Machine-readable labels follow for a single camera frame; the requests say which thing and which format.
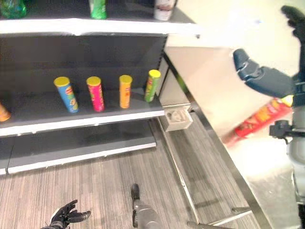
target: gray shelf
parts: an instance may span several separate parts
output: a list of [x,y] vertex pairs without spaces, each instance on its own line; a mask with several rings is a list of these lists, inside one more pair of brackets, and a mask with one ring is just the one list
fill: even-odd
[[12,117],[0,124],[0,136],[37,133],[80,126],[91,126],[136,119],[148,119],[164,115],[157,97],[151,102],[144,101],[142,88],[133,89],[130,107],[119,105],[119,90],[103,92],[105,110],[93,110],[89,92],[76,94],[79,112],[69,113],[59,94],[19,94],[1,102],[11,111]]
[[186,34],[200,35],[202,28],[196,25],[178,8],[169,21],[153,18],[153,7],[135,3],[107,4],[108,18],[90,18],[89,1],[47,1],[28,3],[24,19],[1,18],[0,35],[90,35],[92,33]]
[[13,149],[14,137],[0,139],[0,175],[6,174],[10,154]]
[[147,120],[15,138],[8,173],[155,147]]

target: white can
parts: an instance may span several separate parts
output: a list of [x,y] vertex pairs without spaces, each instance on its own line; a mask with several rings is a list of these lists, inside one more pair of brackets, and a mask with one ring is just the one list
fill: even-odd
[[155,0],[154,18],[168,21],[172,15],[175,0]]

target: white shelf edge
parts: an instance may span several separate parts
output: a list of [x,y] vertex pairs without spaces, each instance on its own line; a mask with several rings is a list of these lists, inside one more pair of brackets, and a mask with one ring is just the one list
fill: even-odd
[[6,174],[5,169],[4,169],[4,168],[1,168],[1,169],[0,169],[0,175],[5,175],[5,174]]
[[165,115],[165,113],[162,110],[162,111],[135,113],[135,114],[121,114],[121,115],[113,115],[106,117],[68,120],[68,121],[60,121],[60,122],[52,122],[52,123],[17,125],[6,128],[0,128],[0,137],[10,136],[10,135],[20,136],[22,134],[28,134],[28,133],[35,134],[38,131],[56,130],[56,129],[64,129],[64,128],[87,126],[87,125],[99,125],[105,123],[115,123],[115,122],[122,122],[122,121],[136,120],[136,119],[153,118],[163,115]]
[[28,165],[23,165],[23,166],[9,167],[8,173],[13,174],[13,173],[18,173],[18,172],[22,172],[22,171],[37,169],[37,168],[45,168],[45,167],[49,167],[49,166],[63,165],[63,164],[70,163],[70,162],[81,161],[81,160],[86,160],[86,159],[91,159],[91,158],[96,158],[96,157],[102,157],[102,156],[109,156],[109,155],[120,154],[120,153],[126,153],[126,152],[130,152],[130,151],[134,151],[134,150],[146,149],[146,148],[151,148],[151,147],[156,147],[156,143],[154,142],[154,143],[148,143],[148,144],[144,144],[144,145],[106,150],[106,151],[101,151],[101,152],[96,152],[96,153],[91,153],[91,154],[71,156],[71,157],[56,159],[56,160],[52,160],[52,161],[44,161],[44,162],[38,162],[38,163],[28,164]]
[[0,34],[45,32],[63,32],[76,36],[92,32],[201,35],[203,29],[194,23],[112,21],[77,18],[3,20],[0,23]]

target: yellow lid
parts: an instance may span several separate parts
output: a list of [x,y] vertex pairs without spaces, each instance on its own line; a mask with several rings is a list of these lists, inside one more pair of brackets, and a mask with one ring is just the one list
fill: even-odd
[[90,86],[98,86],[101,84],[101,79],[97,76],[91,76],[87,79],[87,84]]
[[64,77],[64,76],[57,77],[57,78],[54,80],[54,84],[55,84],[55,86],[57,86],[57,87],[67,86],[69,83],[70,83],[69,78],[68,78],[68,77]]
[[121,75],[120,82],[121,83],[132,83],[132,77],[130,75]]
[[294,96],[293,95],[288,95],[284,98],[282,98],[282,102],[284,104],[286,104],[287,106],[292,106],[292,103],[293,103],[293,99],[294,99]]
[[148,72],[148,74],[152,77],[152,78],[159,78],[161,76],[161,72],[159,72],[158,70],[152,69]]

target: blue pringles can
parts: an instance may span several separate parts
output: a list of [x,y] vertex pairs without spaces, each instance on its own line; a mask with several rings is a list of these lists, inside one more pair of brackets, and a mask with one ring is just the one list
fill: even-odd
[[64,76],[58,77],[54,80],[54,84],[57,87],[68,111],[71,113],[78,112],[78,104],[75,99],[69,78]]

